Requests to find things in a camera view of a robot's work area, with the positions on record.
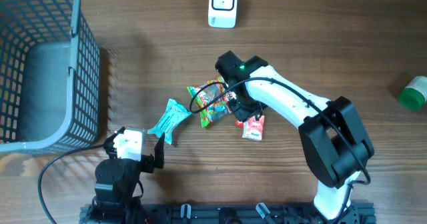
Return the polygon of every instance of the green bottle cap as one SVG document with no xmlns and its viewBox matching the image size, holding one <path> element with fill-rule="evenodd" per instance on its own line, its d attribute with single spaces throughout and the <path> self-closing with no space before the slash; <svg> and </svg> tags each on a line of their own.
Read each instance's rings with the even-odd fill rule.
<svg viewBox="0 0 427 224">
<path fill-rule="evenodd" d="M 399 102 L 404 107 L 417 111 L 421 109 L 426 100 L 421 92 L 413 88 L 405 88 L 399 95 Z"/>
</svg>

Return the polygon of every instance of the wooden table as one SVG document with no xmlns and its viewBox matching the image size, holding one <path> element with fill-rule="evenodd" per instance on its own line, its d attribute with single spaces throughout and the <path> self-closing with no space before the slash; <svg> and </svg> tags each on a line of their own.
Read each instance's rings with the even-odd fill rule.
<svg viewBox="0 0 427 224">
<path fill-rule="evenodd" d="M 374 144 L 372 184 L 353 200 L 375 203 L 378 223 L 425 223 L 427 108 L 396 100 L 427 75 L 427 0 L 239 0 L 235 29 L 207 24 L 207 0 L 83 0 L 102 47 L 100 138 L 122 125 L 149 129 L 167 100 L 188 105 L 188 85 L 218 76 L 217 58 L 259 55 L 285 78 L 317 95 L 354 102 Z M 184 121 L 165 147 L 165 168 L 141 175 L 144 203 L 312 201 L 317 179 L 297 130 L 271 109 L 264 139 L 242 139 L 229 115 L 207 129 Z M 157 139 L 150 135 L 145 153 Z M 52 156 L 0 156 L 0 223 L 47 223 L 37 176 Z M 58 223 L 76 223 L 95 195 L 102 150 L 58 161 L 43 193 Z"/>
</svg>

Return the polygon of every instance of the blue-gray basket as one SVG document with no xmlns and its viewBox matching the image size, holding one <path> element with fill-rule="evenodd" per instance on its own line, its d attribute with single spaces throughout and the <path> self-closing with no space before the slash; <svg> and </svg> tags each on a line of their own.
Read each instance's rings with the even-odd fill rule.
<svg viewBox="0 0 427 224">
<path fill-rule="evenodd" d="M 99 47 L 80 0 L 0 0 L 0 65 L 0 152 L 94 142 Z"/>
</svg>

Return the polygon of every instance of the blue package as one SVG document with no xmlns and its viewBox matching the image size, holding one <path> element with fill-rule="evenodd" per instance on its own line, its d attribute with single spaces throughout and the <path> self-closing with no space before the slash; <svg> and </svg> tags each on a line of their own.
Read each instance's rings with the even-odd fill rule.
<svg viewBox="0 0 427 224">
<path fill-rule="evenodd" d="M 161 117 L 159 122 L 147 131 L 148 134 L 155 134 L 157 137 L 161 137 L 161 134 L 165 133 L 165 142 L 169 145 L 172 144 L 172 131 L 180 124 L 185 118 L 189 117 L 191 112 L 177 103 L 173 99 L 169 99 L 166 106 L 165 114 Z"/>
</svg>

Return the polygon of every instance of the basket bottom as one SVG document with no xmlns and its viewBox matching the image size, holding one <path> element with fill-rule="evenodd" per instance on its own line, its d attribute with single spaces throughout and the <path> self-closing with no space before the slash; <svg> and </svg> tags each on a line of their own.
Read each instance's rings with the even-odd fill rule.
<svg viewBox="0 0 427 224">
<path fill-rule="evenodd" d="M 42 43 L 29 50 L 24 63 L 16 141 L 40 141 L 62 125 L 67 108 L 71 44 Z"/>
</svg>

